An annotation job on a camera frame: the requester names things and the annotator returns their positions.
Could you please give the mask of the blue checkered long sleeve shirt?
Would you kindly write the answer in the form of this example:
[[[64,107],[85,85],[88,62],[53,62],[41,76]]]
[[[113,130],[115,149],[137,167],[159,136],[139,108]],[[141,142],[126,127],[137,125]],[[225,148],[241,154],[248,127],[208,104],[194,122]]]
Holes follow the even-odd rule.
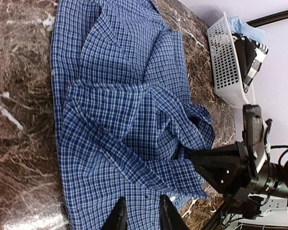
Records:
[[[151,0],[61,0],[51,43],[56,145],[70,228],[99,230],[126,199],[130,230],[158,230],[159,198],[206,199],[190,161],[210,149],[182,36]]]

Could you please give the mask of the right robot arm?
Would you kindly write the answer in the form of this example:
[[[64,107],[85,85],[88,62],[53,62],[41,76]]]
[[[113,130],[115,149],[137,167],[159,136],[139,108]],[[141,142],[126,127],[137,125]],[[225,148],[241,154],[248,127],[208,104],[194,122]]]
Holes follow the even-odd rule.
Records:
[[[252,147],[242,142],[197,151],[191,156],[195,170],[223,196],[223,204],[204,224],[204,230],[225,230],[233,215],[255,219],[267,201],[260,195],[288,199],[288,164],[267,160],[256,170]]]

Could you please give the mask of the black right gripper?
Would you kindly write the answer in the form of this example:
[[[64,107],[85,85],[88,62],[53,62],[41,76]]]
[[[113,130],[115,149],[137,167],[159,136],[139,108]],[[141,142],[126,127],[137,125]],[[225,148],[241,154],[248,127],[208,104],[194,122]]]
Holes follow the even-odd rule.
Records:
[[[243,142],[200,150],[191,156],[195,170],[220,194],[227,194],[228,213],[258,213],[255,187],[259,176],[253,148]]]

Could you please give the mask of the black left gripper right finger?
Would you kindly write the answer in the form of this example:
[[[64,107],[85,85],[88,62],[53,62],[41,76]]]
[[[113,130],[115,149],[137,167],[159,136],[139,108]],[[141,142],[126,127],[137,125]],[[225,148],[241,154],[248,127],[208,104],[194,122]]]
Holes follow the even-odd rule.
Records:
[[[160,196],[160,227],[162,230],[188,230],[180,214],[167,195]]]

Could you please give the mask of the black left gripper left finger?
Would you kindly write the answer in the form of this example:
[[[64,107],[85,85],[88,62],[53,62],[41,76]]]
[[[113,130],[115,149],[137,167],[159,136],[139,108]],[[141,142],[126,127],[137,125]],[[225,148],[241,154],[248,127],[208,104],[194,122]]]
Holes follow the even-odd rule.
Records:
[[[102,230],[126,230],[127,206],[126,198],[120,197],[102,226]]]

